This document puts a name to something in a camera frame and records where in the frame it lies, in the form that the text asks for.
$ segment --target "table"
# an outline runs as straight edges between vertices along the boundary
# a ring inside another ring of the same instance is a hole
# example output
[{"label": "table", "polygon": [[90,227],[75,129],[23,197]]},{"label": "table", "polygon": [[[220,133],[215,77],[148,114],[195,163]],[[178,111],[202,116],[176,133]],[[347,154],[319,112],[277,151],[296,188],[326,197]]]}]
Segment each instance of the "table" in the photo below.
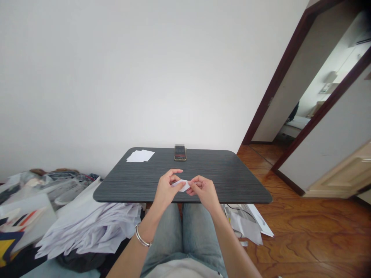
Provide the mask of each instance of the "table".
[{"label": "table", "polygon": [[[135,150],[155,153],[148,162],[126,162]],[[97,202],[153,202],[159,178],[169,169],[182,169],[181,179],[197,175],[214,181],[220,203],[271,203],[272,196],[231,151],[187,149],[187,161],[175,161],[174,149],[129,149],[95,190]],[[173,203],[200,203],[198,196],[176,194]]]}]

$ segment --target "doorway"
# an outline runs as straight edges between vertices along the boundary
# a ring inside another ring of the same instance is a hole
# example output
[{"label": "doorway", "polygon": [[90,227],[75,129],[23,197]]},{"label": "doorway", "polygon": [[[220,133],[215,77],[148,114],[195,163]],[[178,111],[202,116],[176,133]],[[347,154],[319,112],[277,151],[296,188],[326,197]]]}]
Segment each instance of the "doorway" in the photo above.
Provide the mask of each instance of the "doorway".
[{"label": "doorway", "polygon": [[370,33],[365,12],[348,1],[308,8],[243,144],[278,169],[370,63]]}]

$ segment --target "wooden floor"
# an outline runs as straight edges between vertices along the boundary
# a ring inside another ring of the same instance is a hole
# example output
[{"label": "wooden floor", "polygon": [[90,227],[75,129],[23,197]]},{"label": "wooden floor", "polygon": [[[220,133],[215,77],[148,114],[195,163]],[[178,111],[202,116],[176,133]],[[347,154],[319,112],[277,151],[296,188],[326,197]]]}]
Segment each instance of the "wooden floor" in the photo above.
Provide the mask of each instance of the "wooden floor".
[{"label": "wooden floor", "polygon": [[[269,153],[260,145],[260,152]],[[265,278],[371,277],[371,212],[349,200],[301,198],[249,146],[237,153],[270,191],[273,202],[256,205],[275,237],[246,251]]]},{"label": "wooden floor", "polygon": [[272,144],[250,144],[249,146],[267,160],[270,164],[274,165],[277,160],[286,152],[287,148],[291,145],[294,138],[287,138],[287,136],[277,135]]}]

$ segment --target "silver bracelet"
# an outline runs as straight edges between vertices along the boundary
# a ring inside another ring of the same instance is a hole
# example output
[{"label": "silver bracelet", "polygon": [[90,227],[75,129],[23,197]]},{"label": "silver bracelet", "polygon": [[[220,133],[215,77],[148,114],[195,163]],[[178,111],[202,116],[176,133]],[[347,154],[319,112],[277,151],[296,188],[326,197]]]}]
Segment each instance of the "silver bracelet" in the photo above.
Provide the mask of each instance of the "silver bracelet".
[{"label": "silver bracelet", "polygon": [[143,246],[146,246],[146,247],[151,247],[151,245],[152,245],[152,243],[150,242],[150,243],[146,243],[141,237],[140,237],[140,235],[139,235],[139,232],[138,232],[138,226],[139,226],[139,224],[137,225],[137,226],[135,226],[135,235],[136,235],[136,237],[139,239],[139,241],[140,241],[140,243],[143,245]]}]

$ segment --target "light blue jeans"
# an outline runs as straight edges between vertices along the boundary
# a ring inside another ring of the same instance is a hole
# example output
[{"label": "light blue jeans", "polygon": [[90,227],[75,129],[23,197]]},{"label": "light blue jeans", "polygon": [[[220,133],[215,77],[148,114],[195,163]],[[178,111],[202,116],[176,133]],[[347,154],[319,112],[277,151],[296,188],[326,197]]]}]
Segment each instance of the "light blue jeans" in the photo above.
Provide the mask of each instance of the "light blue jeans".
[{"label": "light blue jeans", "polygon": [[144,278],[157,265],[192,258],[227,276],[213,220],[202,204],[183,204],[183,224],[177,204],[170,204],[158,225],[142,269]]}]

